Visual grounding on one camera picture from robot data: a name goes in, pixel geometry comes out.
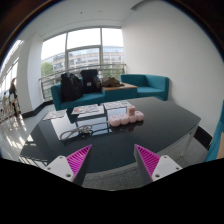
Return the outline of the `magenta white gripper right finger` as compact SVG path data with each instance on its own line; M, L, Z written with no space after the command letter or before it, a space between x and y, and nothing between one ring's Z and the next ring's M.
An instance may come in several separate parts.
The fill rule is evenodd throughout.
M182 169L168 155L159 156L137 144L134 145L134 157L137 161L144 185Z

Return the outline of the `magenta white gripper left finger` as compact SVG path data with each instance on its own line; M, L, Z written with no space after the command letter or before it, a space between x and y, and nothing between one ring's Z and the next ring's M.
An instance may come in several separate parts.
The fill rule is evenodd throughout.
M60 155L45 170L81 186L89 165L91 147L92 145L87 145L67 157Z

